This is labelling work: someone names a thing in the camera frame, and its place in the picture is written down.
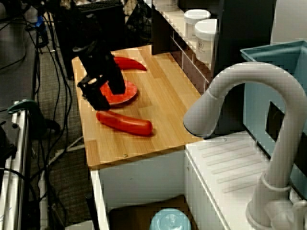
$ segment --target wooden cutting board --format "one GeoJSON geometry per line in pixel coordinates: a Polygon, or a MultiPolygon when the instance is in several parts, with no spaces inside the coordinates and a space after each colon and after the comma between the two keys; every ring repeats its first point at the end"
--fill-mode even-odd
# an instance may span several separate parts
{"type": "Polygon", "coordinates": [[[133,82],[138,92],[131,101],[111,111],[150,120],[150,137],[124,133],[96,119],[96,111],[83,99],[77,83],[85,76],[79,58],[72,61],[87,164],[91,169],[142,160],[184,149],[188,143],[202,140],[191,135],[183,125],[183,116],[200,94],[169,53],[151,55],[151,46],[112,52],[141,62],[147,71],[122,70],[125,80],[133,82]]]}

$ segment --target blue lid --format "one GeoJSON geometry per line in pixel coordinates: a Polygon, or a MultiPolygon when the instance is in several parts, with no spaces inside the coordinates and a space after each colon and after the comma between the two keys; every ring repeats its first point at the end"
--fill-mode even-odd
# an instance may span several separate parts
{"type": "Polygon", "coordinates": [[[191,230],[191,223],[183,212],[166,208],[155,214],[150,230],[191,230]]]}

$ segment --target faucet handle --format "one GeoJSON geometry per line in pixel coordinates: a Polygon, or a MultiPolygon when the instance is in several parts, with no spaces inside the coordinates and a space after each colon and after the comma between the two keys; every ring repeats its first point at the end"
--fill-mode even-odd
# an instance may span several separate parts
{"type": "Polygon", "coordinates": [[[292,223],[293,230],[304,230],[304,217],[307,212],[307,201],[301,200],[293,204],[292,207],[294,222],[292,223]]]}

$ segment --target red pepper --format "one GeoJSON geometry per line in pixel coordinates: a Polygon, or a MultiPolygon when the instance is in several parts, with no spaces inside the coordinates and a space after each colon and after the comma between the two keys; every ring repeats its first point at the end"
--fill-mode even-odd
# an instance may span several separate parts
{"type": "Polygon", "coordinates": [[[97,111],[96,118],[106,126],[135,135],[148,136],[153,130],[153,125],[148,120],[124,116],[112,111],[97,111]]]}
{"type": "Polygon", "coordinates": [[[114,57],[120,69],[140,69],[146,71],[146,67],[140,62],[127,57],[114,57]]]}

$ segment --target white jar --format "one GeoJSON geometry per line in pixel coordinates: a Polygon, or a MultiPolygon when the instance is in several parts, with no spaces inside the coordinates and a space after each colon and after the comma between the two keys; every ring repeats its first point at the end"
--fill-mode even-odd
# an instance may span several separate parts
{"type": "Polygon", "coordinates": [[[195,24],[210,17],[210,12],[206,10],[189,10],[185,12],[185,37],[187,39],[195,39],[195,24]]]}
{"type": "Polygon", "coordinates": [[[155,0],[154,6],[158,11],[171,12],[176,11],[178,0],[155,0]]]}
{"type": "Polygon", "coordinates": [[[211,64],[217,19],[207,19],[196,23],[196,58],[211,64]]]}

